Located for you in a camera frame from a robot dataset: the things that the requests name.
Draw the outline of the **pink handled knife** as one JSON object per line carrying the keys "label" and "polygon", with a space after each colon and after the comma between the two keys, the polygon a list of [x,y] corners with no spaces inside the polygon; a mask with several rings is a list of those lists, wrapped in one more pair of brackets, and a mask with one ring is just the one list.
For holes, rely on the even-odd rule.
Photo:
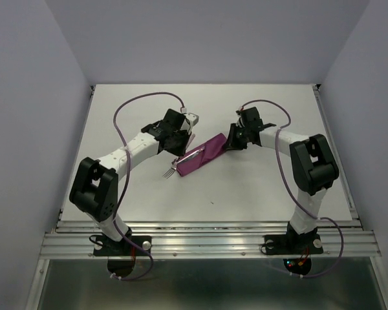
{"label": "pink handled knife", "polygon": [[187,156],[183,157],[181,160],[179,160],[178,162],[179,163],[182,163],[182,162],[185,162],[185,161],[188,161],[192,158],[195,158],[196,156],[198,156],[201,152],[203,152],[205,149],[205,147],[202,147],[202,148],[199,148],[195,151],[193,151],[192,153],[188,154]]}

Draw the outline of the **purple cloth napkin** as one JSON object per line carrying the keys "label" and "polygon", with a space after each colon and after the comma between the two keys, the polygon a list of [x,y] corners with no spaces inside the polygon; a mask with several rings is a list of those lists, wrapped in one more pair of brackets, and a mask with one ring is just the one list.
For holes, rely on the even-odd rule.
{"label": "purple cloth napkin", "polygon": [[224,144],[226,141],[226,136],[223,133],[219,133],[205,143],[199,145],[197,148],[191,150],[192,153],[199,148],[205,147],[204,151],[195,158],[177,164],[177,173],[179,176],[185,177],[223,155],[225,153]]}

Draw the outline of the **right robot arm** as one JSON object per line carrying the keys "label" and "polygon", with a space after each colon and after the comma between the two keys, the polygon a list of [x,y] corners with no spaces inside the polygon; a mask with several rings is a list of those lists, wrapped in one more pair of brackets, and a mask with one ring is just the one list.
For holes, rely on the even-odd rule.
{"label": "right robot arm", "polygon": [[257,108],[241,107],[238,120],[230,125],[225,150],[244,150],[248,144],[274,149],[277,161],[284,154],[290,158],[297,194],[291,199],[295,211],[286,233],[264,236],[267,255],[323,252],[317,221],[321,203],[339,177],[339,169],[327,138],[322,134],[305,136],[286,131],[286,125],[264,123]]}

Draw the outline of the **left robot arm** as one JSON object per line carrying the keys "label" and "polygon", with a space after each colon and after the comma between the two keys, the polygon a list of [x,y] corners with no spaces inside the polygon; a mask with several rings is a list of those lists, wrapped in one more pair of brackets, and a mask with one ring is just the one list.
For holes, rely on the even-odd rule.
{"label": "left robot arm", "polygon": [[143,161],[166,151],[183,156],[193,127],[199,117],[169,109],[163,119],[150,123],[126,146],[96,160],[80,161],[69,194],[69,201],[87,214],[109,238],[109,247],[116,254],[130,250],[130,228],[117,215],[120,180]]}

